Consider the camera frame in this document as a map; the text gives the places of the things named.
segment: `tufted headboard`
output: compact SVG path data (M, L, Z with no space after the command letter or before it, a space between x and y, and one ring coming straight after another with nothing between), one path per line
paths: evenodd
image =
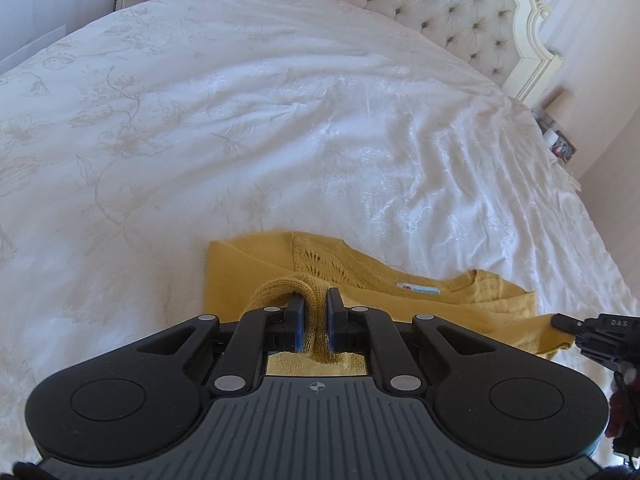
M533 106L562 65L540 41L543 0L344 0L406 25Z

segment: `lampshade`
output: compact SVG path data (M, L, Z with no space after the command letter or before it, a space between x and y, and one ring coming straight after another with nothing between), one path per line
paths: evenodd
M571 121L571 118L574 116L577 105L578 99L575 95L568 90L564 90L548 107L546 107L545 112L556 123L560 124L563 128L566 128Z

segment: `clothing label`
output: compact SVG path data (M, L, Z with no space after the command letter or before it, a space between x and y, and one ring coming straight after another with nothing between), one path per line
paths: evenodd
M400 288L420 292L421 294L439 294L440 289L434 286L415 285L413 283L396 283Z

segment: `mustard yellow knit garment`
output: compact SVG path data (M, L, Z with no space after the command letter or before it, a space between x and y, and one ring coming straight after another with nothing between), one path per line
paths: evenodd
M497 274L464 272L451 280L430 280L390 269L336 238L299 232L268 232L210 243L205 313L222 322L252 308L286 306L289 296L306 298L304 354L270 358L268 373L290 376L365 374L364 359L334 354L326 335L326 290L337 286L345 306L386 310L396 321L433 314L474 332L536 355L549 357L573 338L536 317L536 295ZM416 292L430 287L437 294Z

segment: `bedspread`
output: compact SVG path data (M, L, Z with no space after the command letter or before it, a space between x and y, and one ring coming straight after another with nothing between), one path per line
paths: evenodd
M208 241L273 229L637 312L530 111L461 60L338 0L152 0L0 76L0 470L36 458L37 382L198 314Z

